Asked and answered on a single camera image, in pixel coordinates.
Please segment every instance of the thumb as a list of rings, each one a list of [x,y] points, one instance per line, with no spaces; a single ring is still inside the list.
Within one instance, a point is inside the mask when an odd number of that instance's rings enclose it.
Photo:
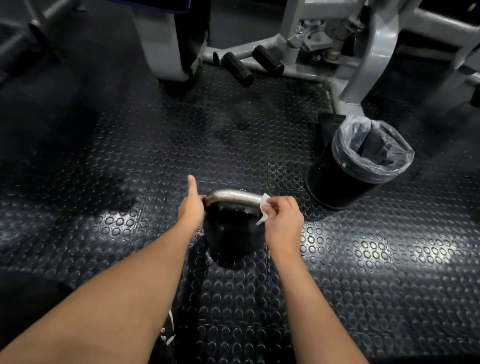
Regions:
[[[268,215],[268,220],[276,218],[276,211],[270,205],[265,205],[262,210]]]
[[[191,174],[188,175],[188,196],[198,196],[197,181]]]

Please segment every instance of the finger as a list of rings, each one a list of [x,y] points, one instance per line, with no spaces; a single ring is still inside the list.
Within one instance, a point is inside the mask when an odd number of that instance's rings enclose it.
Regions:
[[[276,218],[276,211],[274,210],[273,207],[269,205],[265,205],[262,210],[268,215],[269,219],[274,219]]]
[[[278,211],[291,208],[290,203],[288,202],[287,198],[284,196],[270,197],[269,199],[267,199],[267,202],[271,204],[274,208],[275,206],[277,206]]]
[[[198,196],[197,181],[191,174],[188,175],[188,196]]]
[[[297,200],[292,196],[287,196],[288,203],[292,206],[295,210],[300,211],[299,204],[297,204]]]

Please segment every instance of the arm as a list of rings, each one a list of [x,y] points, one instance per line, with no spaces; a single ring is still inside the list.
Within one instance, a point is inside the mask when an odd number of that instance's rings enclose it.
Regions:
[[[265,240],[285,292],[299,364],[368,363],[316,286],[300,254],[303,215],[291,196],[267,200]]]
[[[89,280],[0,352],[0,363],[146,363],[204,218],[189,176],[177,224]]]

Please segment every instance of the forearm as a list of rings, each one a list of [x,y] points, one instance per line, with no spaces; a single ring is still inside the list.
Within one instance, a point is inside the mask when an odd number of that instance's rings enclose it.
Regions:
[[[117,362],[146,363],[173,302],[193,234],[192,228],[176,225],[100,273],[7,346],[0,361],[22,362],[20,354],[25,363],[87,358],[104,363],[114,355]]]
[[[299,364],[367,363],[299,255],[274,257]]]

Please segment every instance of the hand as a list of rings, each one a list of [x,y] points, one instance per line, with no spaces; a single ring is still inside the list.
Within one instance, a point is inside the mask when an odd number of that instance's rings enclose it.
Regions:
[[[265,241],[273,259],[278,256],[300,256],[300,237],[303,215],[292,196],[270,197],[264,206],[268,214],[265,222]]]
[[[195,177],[188,176],[188,196],[185,197],[179,207],[177,223],[185,224],[188,228],[197,231],[205,217],[203,200],[205,195],[198,195]]]

